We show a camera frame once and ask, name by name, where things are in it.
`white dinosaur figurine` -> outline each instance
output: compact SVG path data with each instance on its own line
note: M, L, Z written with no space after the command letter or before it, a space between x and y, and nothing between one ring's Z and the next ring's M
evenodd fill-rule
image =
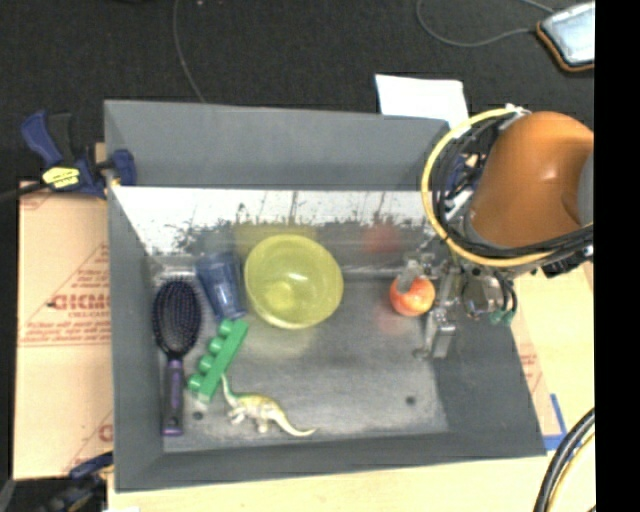
M306 437L317 429L298 430L287 419L287 415L280 404L268 396L257 393L238 393L231 391L229 380L222 374L222 392L231 410L228 413L232 425L237 425L245 418L255 421L258 432L264 434L269 430L269 422L273 421L287 434L296 437Z

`black hairbrush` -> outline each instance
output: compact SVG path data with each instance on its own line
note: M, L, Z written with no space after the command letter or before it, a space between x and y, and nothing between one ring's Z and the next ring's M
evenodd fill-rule
M153 301L153 334L167 355L162 433L182 434L182 358L198 339L202 311L193 285L183 279L165 282Z

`green toy block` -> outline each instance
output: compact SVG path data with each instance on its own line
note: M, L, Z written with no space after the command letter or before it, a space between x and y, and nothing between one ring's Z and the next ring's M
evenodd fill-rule
M218 336L209 342L209 353L198 361L198 373L187 380L187 387L197 394L198 400L209 403L216 394L220 378L236 356L249 331L243 320L225 318L218 327Z

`yellow bowl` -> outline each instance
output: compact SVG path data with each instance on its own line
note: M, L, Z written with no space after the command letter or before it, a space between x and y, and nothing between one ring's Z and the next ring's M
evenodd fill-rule
M331 253L299 235L275 235L256 245L245 262L244 281L255 312L285 329L326 320L344 291L342 272Z

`apple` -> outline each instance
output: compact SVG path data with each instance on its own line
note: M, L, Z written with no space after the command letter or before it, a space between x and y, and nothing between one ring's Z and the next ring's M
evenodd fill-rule
M398 278L395 278L389 288L389 299L398 313L403 316L419 316L431 309L436 289L427 277L416 277L406 293L400 293L397 285Z

